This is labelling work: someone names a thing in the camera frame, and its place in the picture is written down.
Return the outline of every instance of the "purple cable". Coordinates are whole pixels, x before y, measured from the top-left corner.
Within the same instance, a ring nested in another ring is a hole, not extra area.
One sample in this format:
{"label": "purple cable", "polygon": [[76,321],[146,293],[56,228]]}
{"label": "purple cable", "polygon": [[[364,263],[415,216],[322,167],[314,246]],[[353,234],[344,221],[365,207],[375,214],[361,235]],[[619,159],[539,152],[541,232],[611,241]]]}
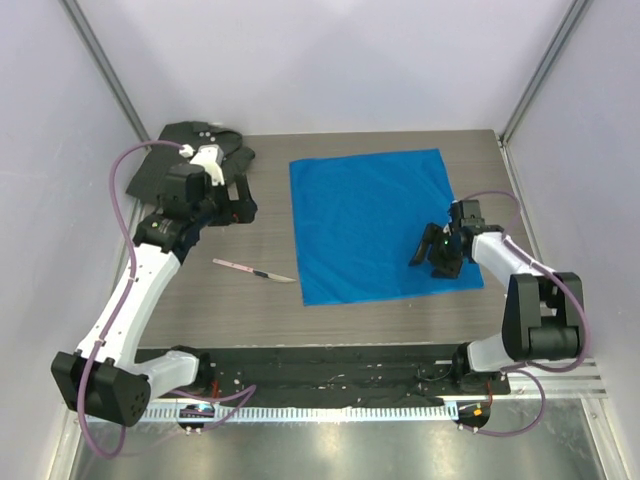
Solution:
{"label": "purple cable", "polygon": [[[256,391],[256,386],[255,385],[250,385],[249,387],[245,388],[243,391],[236,393],[235,395],[231,395],[230,397],[226,397],[226,398],[238,398],[241,395],[246,395],[242,401],[233,409],[231,410],[229,413],[227,413],[224,417],[222,417],[220,420],[217,420],[215,422],[213,422],[210,425],[207,425],[206,427],[203,427],[202,431],[203,432],[208,432],[209,430],[213,430],[214,428],[219,427],[220,425],[222,425],[224,422],[226,422],[227,420],[229,420],[232,416],[234,416],[236,414],[236,412],[238,410],[240,410],[248,401],[249,399],[253,396],[253,393]],[[223,401],[227,401],[226,398],[207,398],[207,399],[203,399],[206,402],[220,402],[221,400]],[[202,415],[205,417],[213,417],[215,415],[215,412],[193,412],[191,410],[187,410],[187,412],[189,412],[190,414],[195,414],[195,415]]]}
{"label": "purple cable", "polygon": [[191,395],[190,393],[185,393],[180,390],[171,390],[171,393],[173,393],[174,395],[178,395],[180,397],[192,398],[193,400],[198,400],[199,402],[204,402],[204,403],[223,403],[223,402],[230,402],[240,397],[244,397],[249,393],[249,390],[251,390],[251,395],[253,395],[253,390],[255,389],[256,389],[255,385],[249,385],[247,388],[245,388],[244,390],[238,393],[234,393],[233,395],[229,395],[228,397],[218,397],[218,398],[197,397],[195,395]]}
{"label": "purple cable", "polygon": [[[504,195],[511,198],[515,202],[515,204],[518,207],[518,211],[516,212],[516,214],[513,216],[513,218],[507,225],[507,228],[502,232],[502,243],[514,255],[520,258],[520,260],[527,262],[533,269],[542,273],[545,277],[551,280],[551,282],[553,282],[553,284],[556,287],[558,287],[558,289],[562,293],[564,293],[565,297],[569,299],[573,307],[577,310],[578,315],[580,316],[580,321],[582,323],[582,328],[584,330],[584,339],[583,339],[584,342],[582,345],[582,349],[580,350],[580,353],[578,354],[576,359],[568,365],[565,365],[562,367],[547,367],[546,365],[541,365],[538,362],[531,361],[531,362],[519,363],[519,364],[512,365],[510,367],[502,369],[502,372],[504,373],[509,373],[509,372],[521,373],[529,377],[531,380],[533,380],[533,382],[538,387],[538,390],[540,390],[540,399],[541,399],[540,413],[538,413],[538,416],[533,420],[533,422],[531,422],[526,427],[521,428],[520,430],[515,430],[513,432],[494,432],[491,430],[478,430],[477,433],[480,433],[482,435],[488,435],[491,437],[513,437],[516,435],[520,435],[522,433],[526,433],[530,431],[532,428],[534,428],[536,425],[538,425],[542,421],[542,417],[544,416],[544,412],[546,409],[546,397],[544,394],[544,389],[542,388],[542,384],[533,374],[525,370],[520,370],[520,368],[530,365],[530,366],[539,368],[540,370],[544,370],[545,372],[552,372],[552,373],[566,373],[566,372],[575,370],[580,365],[582,365],[582,363],[584,362],[584,359],[587,356],[587,352],[589,351],[589,347],[591,346],[591,327],[589,326],[589,322],[587,321],[587,315],[584,311],[584,308],[582,307],[582,305],[580,305],[580,302],[578,301],[576,296],[573,294],[573,292],[571,292],[571,290],[569,290],[569,288],[567,288],[567,286],[564,283],[562,283],[562,281],[558,277],[556,277],[551,270],[549,270],[540,262],[538,262],[533,257],[531,257],[527,252],[520,249],[520,247],[518,247],[515,243],[513,243],[513,241],[511,240],[511,237],[508,236],[511,229],[520,218],[520,214],[522,212],[522,204],[520,203],[520,200],[518,200],[518,198],[511,192],[506,192],[503,190],[485,190],[482,192],[477,192],[471,195],[467,195],[462,200],[468,200],[468,199],[483,196],[483,195]],[[466,425],[464,426],[464,428],[466,430],[473,431],[473,429],[471,429],[470,427],[467,427]]]}
{"label": "purple cable", "polygon": [[111,312],[111,315],[107,320],[107,323],[105,324],[102,331],[100,332],[100,335],[98,335],[98,340],[96,340],[96,343],[93,347],[93,350],[91,350],[91,354],[89,355],[89,358],[87,358],[87,362],[85,363],[84,370],[82,371],[82,376],[80,377],[80,386],[78,388],[78,406],[77,406],[80,430],[84,435],[87,445],[89,445],[89,448],[91,448],[93,453],[105,459],[115,458],[122,450],[122,447],[124,445],[125,434],[126,434],[126,427],[123,426],[122,430],[120,431],[120,440],[115,450],[113,450],[112,452],[106,452],[98,446],[94,438],[91,436],[91,432],[89,432],[89,425],[87,425],[87,418],[85,416],[87,384],[89,382],[89,374],[91,373],[91,367],[93,366],[93,363],[95,362],[95,359],[98,356],[98,350],[100,350],[100,347],[104,343],[104,340],[107,334],[109,333],[109,329],[111,329],[113,322],[115,322],[116,317],[118,316],[118,313],[120,313],[120,310],[124,305],[124,302],[127,300],[127,297],[129,296],[129,292],[133,287],[133,281],[136,277],[136,271],[138,268],[138,262],[136,259],[136,252],[134,249],[133,241],[129,236],[127,225],[124,222],[124,218],[122,218],[122,212],[120,211],[120,205],[118,204],[118,197],[116,195],[116,185],[115,185],[116,172],[118,171],[118,166],[130,153],[135,152],[136,150],[139,150],[141,148],[150,147],[153,145],[166,145],[166,146],[174,147],[177,149],[182,148],[182,145],[180,145],[179,143],[168,142],[165,140],[152,140],[148,142],[142,142],[122,152],[122,154],[120,154],[120,156],[115,160],[115,162],[113,162],[113,165],[111,165],[111,171],[109,172],[109,195],[111,196],[111,205],[113,206],[113,213],[116,216],[116,220],[118,221],[118,227],[120,227],[120,231],[124,236],[125,245],[129,253],[129,259],[131,261],[131,276],[129,277],[129,281],[127,282],[127,285],[125,286],[125,289],[122,292],[122,295],[120,296],[120,300],[118,300],[118,303],[114,307],[113,312]]}
{"label": "purple cable", "polygon": [[[544,412],[547,409],[547,397],[544,394],[544,389],[542,388],[542,384],[540,383],[540,380],[538,380],[532,373],[529,373],[526,370],[511,368],[511,369],[505,369],[504,371],[505,372],[509,371],[510,373],[520,373],[522,375],[529,377],[531,380],[533,380],[533,383],[536,384],[536,387],[538,387],[538,390],[540,391],[540,412],[538,412],[538,415],[536,416],[536,418],[533,419],[533,422],[531,422],[526,427],[522,427],[520,430],[514,430],[512,432],[494,432],[493,430],[479,429],[475,433],[479,433],[480,435],[486,435],[488,437],[499,437],[499,438],[515,437],[516,435],[522,435],[523,433],[527,433],[533,430],[542,421]],[[473,428],[469,427],[468,425],[462,425],[462,427],[465,430],[468,430],[470,432],[474,431]]]}
{"label": "purple cable", "polygon": [[580,322],[582,323],[582,328],[584,330],[582,349],[580,350],[580,353],[578,354],[576,359],[570,364],[562,367],[548,367],[546,365],[541,365],[538,362],[531,361],[531,362],[524,362],[524,363],[518,364],[517,367],[531,365],[536,368],[539,368],[540,370],[544,370],[545,372],[556,372],[556,373],[566,373],[578,368],[584,362],[584,359],[587,356],[587,352],[589,351],[589,347],[591,346],[591,327],[589,326],[589,322],[587,320],[587,315],[584,311],[584,308],[582,307],[582,305],[580,305],[580,302],[578,301],[576,296],[573,294],[573,292],[571,292],[571,290],[569,290],[569,288],[567,288],[567,286],[564,283],[562,283],[562,281],[558,277],[556,277],[551,270],[549,270],[540,262],[538,262],[536,259],[531,257],[527,252],[521,250],[515,243],[513,243],[511,238],[507,237],[507,235],[509,234],[509,232],[511,231],[515,223],[520,218],[520,213],[522,211],[522,205],[520,204],[520,200],[518,200],[518,198],[514,194],[503,191],[503,190],[485,190],[483,192],[467,195],[466,197],[463,198],[463,200],[468,200],[468,199],[479,197],[482,195],[504,195],[511,198],[515,202],[515,204],[518,207],[518,211],[513,216],[513,218],[507,225],[507,228],[504,230],[504,232],[502,232],[502,239],[503,239],[504,245],[514,255],[520,258],[520,260],[527,262],[533,269],[542,273],[545,277],[551,280],[553,284],[556,287],[558,287],[558,289],[562,293],[564,293],[565,297],[569,299],[569,302],[571,302],[573,307],[578,312],[578,315],[580,316]]}
{"label": "purple cable", "polygon": [[[229,420],[232,416],[234,416],[238,410],[240,410],[242,407],[244,407],[247,402],[251,399],[251,397],[253,396],[254,392],[256,391],[256,386],[255,385],[250,385],[247,388],[245,388],[244,390],[242,390],[241,392],[238,392],[234,395],[230,395],[229,397],[223,397],[223,398],[203,398],[203,397],[191,397],[187,394],[185,394],[184,392],[180,392],[178,390],[173,390],[171,393],[177,394],[177,395],[182,395],[185,397],[189,397],[189,398],[193,398],[194,400],[199,400],[199,401],[204,401],[207,403],[217,403],[222,401],[228,401],[228,398],[239,398],[241,395],[244,395],[245,397],[242,399],[242,401],[240,403],[238,403],[238,405],[231,410],[229,413],[227,413],[224,417],[222,417],[220,420],[212,423],[211,425],[208,425],[206,427],[204,427],[201,432],[208,432],[210,430],[213,430],[214,428],[219,427],[220,425],[224,424],[227,420]],[[194,412],[193,410],[188,410],[187,411],[189,414],[193,415],[194,413],[197,413],[199,415],[204,415],[204,416],[211,416],[211,414],[209,412]],[[122,457],[137,457],[138,455],[143,455],[151,450],[153,450],[154,448],[158,447],[159,445],[162,445],[163,443],[167,442],[168,440],[171,440],[174,437],[177,437],[178,435],[184,435],[184,431],[183,430],[178,430],[176,432],[170,433],[169,435],[166,435],[162,438],[160,438],[158,441],[156,441],[155,443],[151,444],[148,448],[145,448],[144,450],[141,450],[139,452],[131,452],[131,453],[123,453],[121,456]]]}

